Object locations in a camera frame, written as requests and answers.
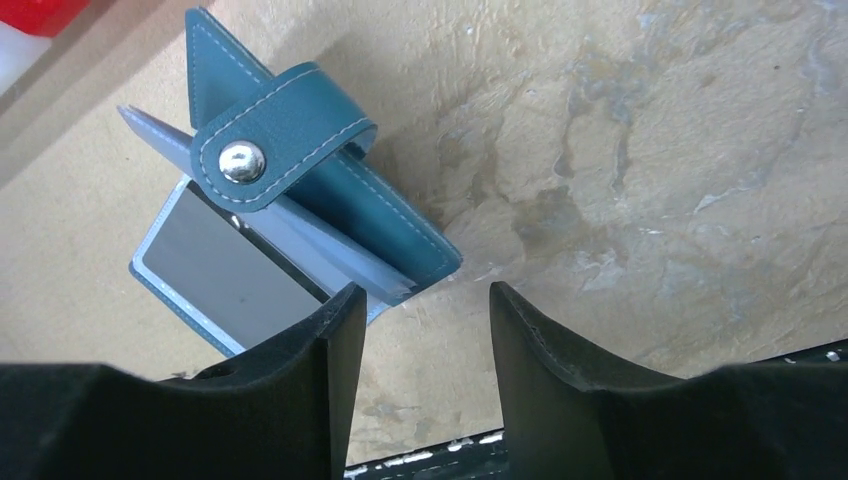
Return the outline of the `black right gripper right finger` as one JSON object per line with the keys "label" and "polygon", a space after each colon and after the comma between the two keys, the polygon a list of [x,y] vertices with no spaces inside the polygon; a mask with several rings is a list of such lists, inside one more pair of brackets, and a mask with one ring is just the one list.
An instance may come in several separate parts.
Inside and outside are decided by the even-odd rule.
{"label": "black right gripper right finger", "polygon": [[847,344],[678,378],[552,320],[504,282],[491,341],[515,479],[843,479]]}

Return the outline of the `red plastic bin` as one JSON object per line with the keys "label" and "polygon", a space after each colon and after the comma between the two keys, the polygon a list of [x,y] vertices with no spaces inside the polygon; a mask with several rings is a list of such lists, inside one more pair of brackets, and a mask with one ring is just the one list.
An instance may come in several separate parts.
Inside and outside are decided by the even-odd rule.
{"label": "red plastic bin", "polygon": [[89,0],[1,0],[1,21],[29,35],[56,37]]}

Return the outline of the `white plastic bin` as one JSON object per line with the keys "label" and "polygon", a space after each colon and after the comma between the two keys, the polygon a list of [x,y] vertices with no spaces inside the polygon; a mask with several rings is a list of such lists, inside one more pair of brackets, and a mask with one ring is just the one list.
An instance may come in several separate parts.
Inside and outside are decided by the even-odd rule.
{"label": "white plastic bin", "polygon": [[52,45],[50,37],[1,23],[1,94],[4,95]]}

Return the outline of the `blue card holder wallet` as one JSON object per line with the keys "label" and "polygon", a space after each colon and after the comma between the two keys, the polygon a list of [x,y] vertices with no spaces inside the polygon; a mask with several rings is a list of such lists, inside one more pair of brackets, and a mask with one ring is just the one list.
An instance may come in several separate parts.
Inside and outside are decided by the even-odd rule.
{"label": "blue card holder wallet", "polygon": [[457,248],[367,164],[376,124],[318,64],[275,74],[201,7],[186,12],[185,33],[191,131],[119,110],[180,182],[248,224],[329,299],[361,287],[367,321],[458,270]]}

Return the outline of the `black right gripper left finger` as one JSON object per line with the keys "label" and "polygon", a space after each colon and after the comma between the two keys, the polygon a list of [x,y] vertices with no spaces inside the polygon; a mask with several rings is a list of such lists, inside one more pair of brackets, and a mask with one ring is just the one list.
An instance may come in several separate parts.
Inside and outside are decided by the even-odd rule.
{"label": "black right gripper left finger", "polygon": [[365,292],[190,379],[105,364],[1,368],[5,479],[339,479],[362,360]]}

